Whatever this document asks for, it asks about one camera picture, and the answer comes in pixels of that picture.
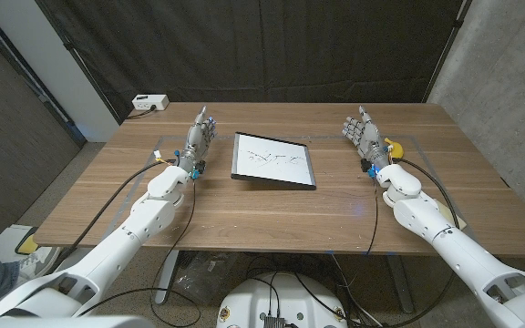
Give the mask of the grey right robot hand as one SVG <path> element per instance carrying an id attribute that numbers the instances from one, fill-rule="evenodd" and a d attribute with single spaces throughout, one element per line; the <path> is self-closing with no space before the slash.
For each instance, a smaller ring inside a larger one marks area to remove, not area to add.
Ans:
<path id="1" fill-rule="evenodd" d="M 378 127 L 362 105 L 358 112 L 358 118 L 346 118 L 342 134 L 353 143 L 360 158 L 365 159 L 373 167 L 373 171 L 378 172 L 390 164 L 387 147 Z"/>

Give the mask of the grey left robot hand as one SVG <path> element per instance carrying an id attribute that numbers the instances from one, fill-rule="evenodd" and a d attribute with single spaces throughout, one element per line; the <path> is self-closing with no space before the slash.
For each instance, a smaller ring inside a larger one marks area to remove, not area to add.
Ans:
<path id="1" fill-rule="evenodd" d="M 208 115 L 204 105 L 190 125 L 184 148 L 180 152 L 178 166 L 192 174 L 207 156 L 211 140 L 216 135 L 216 121 Z"/>

